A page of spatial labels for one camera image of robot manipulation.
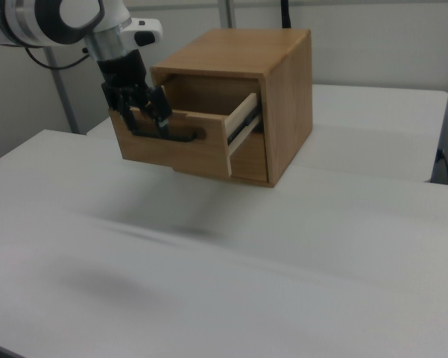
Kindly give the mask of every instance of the wooden drawer cabinet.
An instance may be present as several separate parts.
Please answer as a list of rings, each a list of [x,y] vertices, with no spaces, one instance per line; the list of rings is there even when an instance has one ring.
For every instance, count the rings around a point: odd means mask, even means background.
[[[197,138],[134,136],[112,111],[124,159],[274,186],[312,130],[308,30],[212,30],[151,73],[174,112],[171,133]],[[135,117],[153,130],[150,119]]]

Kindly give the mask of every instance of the white table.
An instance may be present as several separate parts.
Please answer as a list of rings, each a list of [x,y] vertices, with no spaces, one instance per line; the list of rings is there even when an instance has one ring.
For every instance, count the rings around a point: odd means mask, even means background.
[[[430,181],[447,93],[313,86],[313,133],[293,164],[354,174]],[[88,136],[116,140],[107,119]]]
[[[0,345],[49,357],[448,357],[448,186],[275,189],[45,131],[0,160]]]

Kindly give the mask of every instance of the black cable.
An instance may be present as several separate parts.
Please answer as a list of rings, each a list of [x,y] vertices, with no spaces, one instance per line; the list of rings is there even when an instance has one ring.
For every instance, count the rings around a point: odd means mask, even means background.
[[[83,61],[85,61],[85,59],[87,59],[89,57],[89,55],[87,54],[86,56],[82,57],[81,59],[79,59],[78,61],[68,65],[68,66],[61,66],[61,67],[53,67],[53,66],[48,66],[45,65],[44,63],[41,63],[38,61],[38,59],[33,56],[33,54],[31,53],[29,48],[25,48],[25,51],[27,52],[28,56],[30,56],[30,58],[38,65],[40,65],[41,67],[45,67],[46,69],[51,69],[53,71],[61,71],[63,69],[71,69],[72,67],[75,67],[77,65],[79,65],[80,63],[82,63]]]
[[[447,184],[448,184],[448,162],[444,153],[441,154],[441,159],[444,159],[444,163],[446,164],[446,172],[447,172]]]
[[[282,28],[291,28],[290,9],[288,0],[281,0],[282,5]]]

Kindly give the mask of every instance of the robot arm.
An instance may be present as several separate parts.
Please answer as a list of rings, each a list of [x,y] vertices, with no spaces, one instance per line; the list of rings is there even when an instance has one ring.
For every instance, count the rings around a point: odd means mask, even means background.
[[[172,139],[172,114],[161,87],[145,83],[139,48],[161,40],[155,19],[132,19],[122,0],[0,0],[0,45],[25,48],[71,45],[84,40],[97,62],[111,109],[119,111],[136,135]],[[156,134],[139,130],[130,107],[148,114]]]

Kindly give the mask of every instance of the cabinet top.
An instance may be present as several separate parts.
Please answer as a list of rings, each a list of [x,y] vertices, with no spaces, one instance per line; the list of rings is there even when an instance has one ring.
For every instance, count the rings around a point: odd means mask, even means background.
[[[240,78],[266,77],[310,30],[215,29],[206,32],[153,67],[153,75],[187,74]]]

